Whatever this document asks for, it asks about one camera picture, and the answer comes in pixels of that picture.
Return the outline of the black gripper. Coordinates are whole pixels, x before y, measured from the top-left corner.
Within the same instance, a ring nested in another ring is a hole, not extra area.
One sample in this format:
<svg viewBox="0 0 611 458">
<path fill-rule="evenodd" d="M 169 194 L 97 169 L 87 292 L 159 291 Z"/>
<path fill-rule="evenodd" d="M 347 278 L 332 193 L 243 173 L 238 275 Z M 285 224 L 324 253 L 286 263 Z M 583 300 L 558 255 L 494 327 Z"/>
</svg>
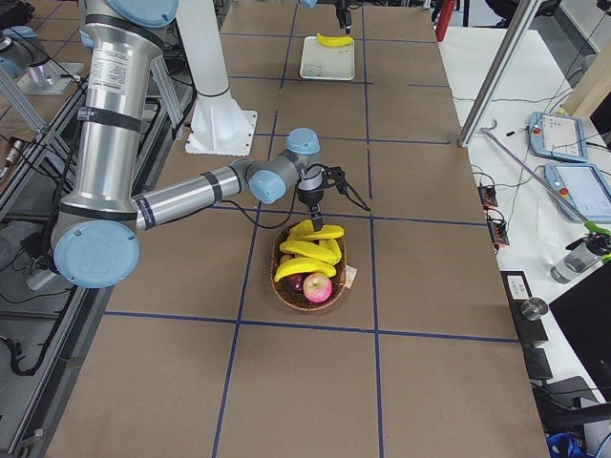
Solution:
<svg viewBox="0 0 611 458">
<path fill-rule="evenodd" d="M 307 207 L 308 216 L 314 232 L 319 232 L 323 228 L 323 216 L 319 204 L 324 197 L 324 193 L 324 190 L 319 189 L 297 189 L 297 198 Z"/>
</svg>

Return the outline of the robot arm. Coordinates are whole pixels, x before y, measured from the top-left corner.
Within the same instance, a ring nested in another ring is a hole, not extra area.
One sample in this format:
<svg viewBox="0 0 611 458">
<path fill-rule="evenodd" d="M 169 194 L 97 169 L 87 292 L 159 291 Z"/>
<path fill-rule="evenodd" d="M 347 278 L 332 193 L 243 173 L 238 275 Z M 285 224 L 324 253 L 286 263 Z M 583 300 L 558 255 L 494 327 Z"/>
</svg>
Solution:
<svg viewBox="0 0 611 458">
<path fill-rule="evenodd" d="M 51 235 L 53 264 L 67 281 L 98 289 L 135 269 L 137 232 L 184 219 L 243 191 L 271 204 L 294 190 L 321 226 L 323 171 L 318 136 L 292 131 L 266 161 L 248 154 L 257 115 L 241 108 L 228 81 L 210 1 L 83 1 L 81 30 L 92 47 L 72 191 L 60 200 Z M 166 158 L 143 130 L 157 87 L 176 128 L 192 123 L 191 154 L 233 162 L 184 182 L 147 190 Z"/>
<path fill-rule="evenodd" d="M 315 8 L 319 0 L 299 0 L 298 3 L 308 9 Z M 333 0 L 331 4 L 334 6 L 335 15 L 338 21 L 339 28 L 350 35 L 352 31 L 351 6 L 348 0 Z"/>
</svg>

